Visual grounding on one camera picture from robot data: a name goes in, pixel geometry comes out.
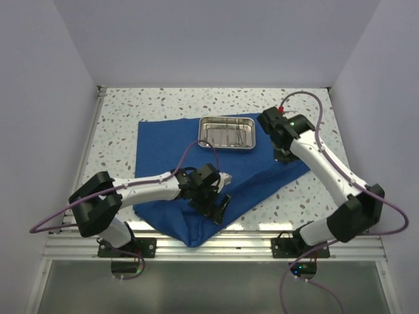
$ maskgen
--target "rectangular metal container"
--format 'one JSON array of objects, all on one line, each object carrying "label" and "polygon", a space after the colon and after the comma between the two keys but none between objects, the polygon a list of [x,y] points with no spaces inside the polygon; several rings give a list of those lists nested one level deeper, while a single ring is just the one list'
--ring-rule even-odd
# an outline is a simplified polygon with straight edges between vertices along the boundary
[{"label": "rectangular metal container", "polygon": [[[215,148],[250,150],[256,146],[255,121],[232,116],[203,116],[199,120],[198,139]],[[210,147],[199,143],[201,147]]]}]

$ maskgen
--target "gray floor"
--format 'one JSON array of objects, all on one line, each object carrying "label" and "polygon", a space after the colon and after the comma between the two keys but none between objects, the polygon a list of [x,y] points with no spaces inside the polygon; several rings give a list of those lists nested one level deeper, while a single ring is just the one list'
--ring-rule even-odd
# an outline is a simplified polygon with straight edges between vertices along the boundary
[{"label": "gray floor", "polygon": [[[145,273],[121,283],[109,262],[54,262],[40,314],[283,313],[277,262],[149,262]],[[332,289],[347,314],[389,313],[374,262],[324,262],[315,280]],[[290,313],[341,313],[317,287],[285,284]]]}]

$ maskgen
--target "blue towel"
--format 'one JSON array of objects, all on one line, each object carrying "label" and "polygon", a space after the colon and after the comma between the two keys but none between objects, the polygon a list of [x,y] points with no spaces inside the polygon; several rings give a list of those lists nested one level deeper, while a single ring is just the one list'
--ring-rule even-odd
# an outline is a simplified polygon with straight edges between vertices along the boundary
[{"label": "blue towel", "polygon": [[[186,200],[154,201],[134,206],[136,214],[153,228],[197,247],[245,212],[275,193],[279,188],[308,171],[301,161],[290,164],[275,162],[267,136],[256,121],[257,114],[241,114],[256,122],[256,147],[251,151],[218,150],[220,171],[232,175],[232,182],[222,190],[231,196],[218,226],[187,205]],[[184,150],[198,135],[199,119],[140,122],[138,126],[136,177],[159,175],[174,169]],[[216,165],[210,148],[196,145],[183,167]]]}]

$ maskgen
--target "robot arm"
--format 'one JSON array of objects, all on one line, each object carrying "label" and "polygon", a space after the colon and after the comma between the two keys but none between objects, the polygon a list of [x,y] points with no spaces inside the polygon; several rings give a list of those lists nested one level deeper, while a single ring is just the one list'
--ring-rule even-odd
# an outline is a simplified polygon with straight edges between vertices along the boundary
[{"label": "robot arm", "polygon": [[72,208],[80,234],[83,237],[99,235],[113,247],[131,251],[134,234],[116,213],[123,207],[157,200],[189,200],[189,205],[198,212],[216,224],[222,223],[230,197],[225,196],[219,205],[215,202],[221,189],[231,182],[230,175],[219,173],[211,164],[200,169],[179,169],[173,177],[163,181],[170,174],[136,179],[112,179],[107,171],[95,174],[69,198],[70,203],[108,188],[121,185],[124,188]]},{"label": "robot arm", "polygon": [[365,186],[382,197],[383,189],[378,184],[369,186],[353,174],[320,139],[322,150],[326,150],[351,178],[351,182],[348,182],[324,157],[316,143],[314,126],[305,116],[299,114],[288,119],[273,107],[263,111],[257,120],[270,136],[275,159],[280,162],[302,160],[325,185],[338,206],[329,217],[309,222],[293,232],[297,251],[332,239],[348,242],[380,220],[382,203],[359,191],[351,183]]}]

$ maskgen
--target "pink cable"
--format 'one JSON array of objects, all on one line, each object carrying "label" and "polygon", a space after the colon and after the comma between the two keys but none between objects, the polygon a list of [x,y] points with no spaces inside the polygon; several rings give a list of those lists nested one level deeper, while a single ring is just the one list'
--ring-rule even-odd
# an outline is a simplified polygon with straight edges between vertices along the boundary
[{"label": "pink cable", "polygon": [[[317,95],[315,95],[315,94],[313,94],[311,92],[306,92],[304,90],[290,93],[290,94],[288,94],[281,101],[280,108],[283,107],[283,104],[287,101],[288,98],[290,98],[291,96],[294,96],[294,95],[299,95],[299,94],[309,95],[309,96],[313,97],[317,101],[317,103],[319,105],[319,118],[318,118],[317,123],[316,123],[316,128],[315,128],[315,131],[314,131],[314,136],[316,138],[317,146],[319,148],[321,148],[321,141],[320,141],[319,131],[320,131],[321,119],[323,118],[323,103],[321,102],[320,98]],[[322,151],[322,153],[323,153],[324,157],[327,159],[327,161],[336,169],[336,171],[338,171],[345,178],[345,180],[347,180],[349,183],[351,183],[354,187],[358,188],[362,192],[364,192],[364,193],[370,195],[371,197],[375,198],[376,200],[381,201],[382,203],[384,203],[384,204],[392,207],[398,213],[400,213],[402,215],[402,217],[404,218],[404,220],[405,220],[405,223],[400,228],[397,228],[397,229],[394,229],[394,230],[390,230],[390,231],[387,231],[387,232],[368,233],[368,234],[365,234],[365,236],[387,236],[387,235],[390,235],[390,234],[397,234],[397,233],[402,232],[403,230],[406,230],[407,229],[407,227],[409,226],[409,218],[406,215],[406,213],[400,207],[398,207],[398,206],[396,206],[396,204],[393,204],[392,202],[390,202],[390,201],[388,201],[388,200],[386,200],[384,198],[381,198],[380,196],[378,196],[378,195],[376,195],[376,194],[368,191],[365,187],[361,186],[360,184],[353,183],[352,180],[351,180],[351,178],[335,163],[335,161],[329,156],[329,154],[325,150],[321,150],[320,149],[320,151]],[[333,240],[332,242],[329,242],[327,245],[332,245],[332,244],[335,244],[337,242],[338,242],[337,240]],[[296,263],[298,263],[302,258],[304,258],[305,256],[309,255],[312,252],[315,252],[315,251],[323,248],[324,246],[326,246],[326,245],[317,245],[317,246],[313,247],[312,249],[310,249],[309,251],[307,251],[304,254],[302,254],[301,256],[299,256],[294,262],[292,262],[289,265],[288,269],[281,276],[281,281],[280,281],[280,300],[281,300],[282,309],[283,309],[283,311],[284,311],[285,314],[288,314],[289,312],[288,312],[288,310],[287,310],[287,308],[285,306],[285,300],[283,298],[283,284],[285,282],[285,277],[287,276],[289,270]],[[342,310],[343,314],[345,313],[345,310],[344,310],[344,307],[343,307],[342,302],[337,297],[337,295],[333,293],[332,290],[328,289],[327,287],[325,287],[325,286],[323,286],[323,285],[321,285],[321,284],[319,284],[319,283],[317,283],[315,281],[309,281],[309,283],[311,283],[311,284],[313,284],[313,285],[315,285],[315,286],[317,286],[319,288],[322,288],[323,290],[326,290],[329,294],[331,294],[335,298],[335,300],[339,303],[340,309]]]},{"label": "pink cable", "polygon": [[[182,166],[183,162],[185,161],[185,159],[186,159],[186,157],[187,157],[187,155],[188,155],[189,151],[191,150],[191,148],[192,148],[195,144],[197,144],[197,143],[205,143],[205,144],[207,144],[208,146],[210,146],[210,147],[212,148],[212,150],[214,151],[215,159],[216,159],[216,161],[217,161],[217,170],[219,171],[219,170],[220,170],[220,161],[219,161],[219,158],[218,158],[217,151],[215,150],[214,146],[212,146],[209,142],[207,142],[207,141],[205,141],[205,140],[201,140],[201,139],[200,139],[200,140],[193,141],[193,142],[192,142],[192,143],[188,146],[188,148],[187,148],[187,149],[185,150],[185,152],[183,153],[182,158],[180,159],[180,161],[179,161],[178,165],[176,166],[175,170],[174,170],[172,173],[170,173],[170,175],[168,175],[166,178],[163,178],[163,179],[161,179],[161,180],[156,179],[156,180],[145,180],[145,181],[132,182],[132,183],[129,183],[129,184],[128,184],[128,186],[136,186],[136,185],[141,185],[141,184],[150,184],[150,183],[159,183],[159,182],[164,182],[164,181],[167,181],[167,180],[171,179],[171,178],[172,178],[172,177],[174,177],[174,176],[176,175],[176,173],[179,171],[180,167]],[[64,213],[64,212],[68,211],[69,209],[73,208],[74,206],[77,206],[78,204],[81,204],[81,203],[83,203],[83,202],[85,202],[85,201],[91,200],[92,198],[96,198],[96,197],[98,197],[98,196],[100,196],[100,195],[106,195],[106,194],[108,194],[108,193],[111,193],[111,192],[114,192],[114,191],[120,190],[120,189],[122,189],[122,188],[125,188],[125,186],[124,186],[124,185],[114,186],[113,188],[107,188],[106,190],[103,190],[103,191],[99,191],[99,192],[93,193],[93,194],[88,195],[88,196],[86,196],[86,197],[84,197],[84,198],[81,198],[81,199],[79,199],[79,200],[77,200],[77,201],[74,201],[73,203],[71,203],[71,204],[69,204],[69,205],[65,206],[63,209],[59,210],[58,212],[56,212],[56,213],[54,213],[54,214],[52,214],[52,215],[50,215],[50,216],[46,217],[45,219],[43,219],[43,220],[42,220],[42,221],[40,221],[40,222],[38,222],[36,225],[34,225],[34,226],[33,226],[33,227],[29,230],[29,232],[30,232],[31,234],[38,234],[39,232],[43,232],[43,231],[49,231],[49,230],[55,230],[55,229],[60,229],[60,228],[67,228],[67,227],[74,227],[74,226],[77,226],[77,224],[62,224],[62,225],[59,225],[59,226],[51,226],[51,227],[39,228],[39,227],[41,227],[42,225],[46,224],[48,221],[50,221],[50,220],[54,219],[55,217],[57,217],[57,216],[61,215],[61,214],[62,214],[62,213]]]}]

